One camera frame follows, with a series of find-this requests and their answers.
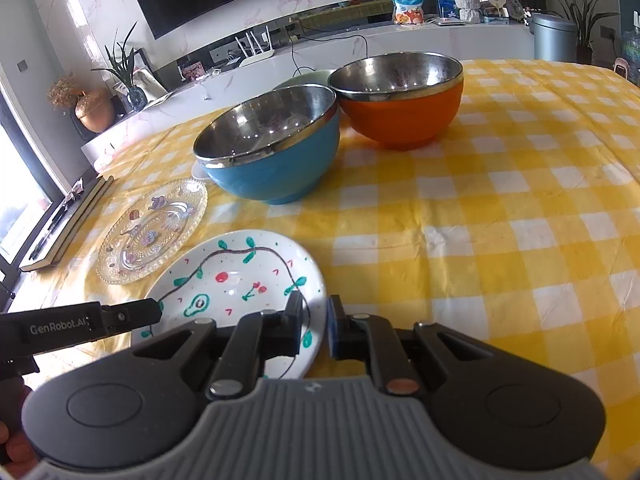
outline white basket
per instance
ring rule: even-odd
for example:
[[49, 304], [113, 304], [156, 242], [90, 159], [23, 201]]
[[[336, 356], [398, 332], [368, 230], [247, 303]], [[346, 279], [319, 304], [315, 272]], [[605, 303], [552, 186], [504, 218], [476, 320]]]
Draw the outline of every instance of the white basket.
[[481, 23], [479, 9], [460, 9], [460, 19], [465, 23]]
[[480, 0], [455, 0], [459, 9], [479, 9]]

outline wall outlet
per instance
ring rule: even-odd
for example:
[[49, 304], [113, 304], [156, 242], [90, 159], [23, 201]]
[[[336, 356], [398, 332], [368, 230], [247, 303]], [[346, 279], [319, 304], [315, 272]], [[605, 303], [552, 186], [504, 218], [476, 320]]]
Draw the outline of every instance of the wall outlet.
[[616, 31], [611, 27], [605, 27], [604, 25], [600, 26], [600, 37], [605, 40], [615, 40], [616, 39]]

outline light green bowl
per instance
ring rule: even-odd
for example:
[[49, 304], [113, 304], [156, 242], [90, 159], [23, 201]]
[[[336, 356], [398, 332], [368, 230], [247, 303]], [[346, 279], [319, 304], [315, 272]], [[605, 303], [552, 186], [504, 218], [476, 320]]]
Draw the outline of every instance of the light green bowl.
[[286, 81], [280, 83], [278, 86], [274, 88], [277, 90], [278, 88], [286, 88], [287, 86], [295, 86], [295, 85], [306, 85], [309, 83], [315, 83], [317, 85], [329, 86], [329, 76], [333, 73], [333, 70], [316, 70], [315, 72], [309, 72], [302, 75], [297, 75], [292, 77], [291, 79], [287, 79]]

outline trash can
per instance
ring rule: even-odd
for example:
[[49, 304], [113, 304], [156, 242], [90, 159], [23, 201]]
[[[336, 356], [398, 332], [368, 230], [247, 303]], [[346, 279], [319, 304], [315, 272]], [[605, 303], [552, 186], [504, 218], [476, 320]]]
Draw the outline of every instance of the trash can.
[[529, 30], [534, 36], [536, 59], [576, 62], [578, 28], [574, 22], [559, 16], [534, 13]]

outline hand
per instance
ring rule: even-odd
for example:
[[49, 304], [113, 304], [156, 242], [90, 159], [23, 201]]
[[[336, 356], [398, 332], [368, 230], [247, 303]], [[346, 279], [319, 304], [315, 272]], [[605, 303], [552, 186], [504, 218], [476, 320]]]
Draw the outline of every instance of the hand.
[[[18, 409], [22, 409], [24, 400], [31, 393], [28, 386], [22, 387]], [[31, 448], [31, 444], [27, 441], [24, 433], [19, 431], [9, 434], [6, 424], [0, 420], [0, 445], [4, 444], [4, 449], [11, 462], [4, 464], [3, 467], [14, 478], [18, 479], [25, 476], [38, 463], [38, 459]]]

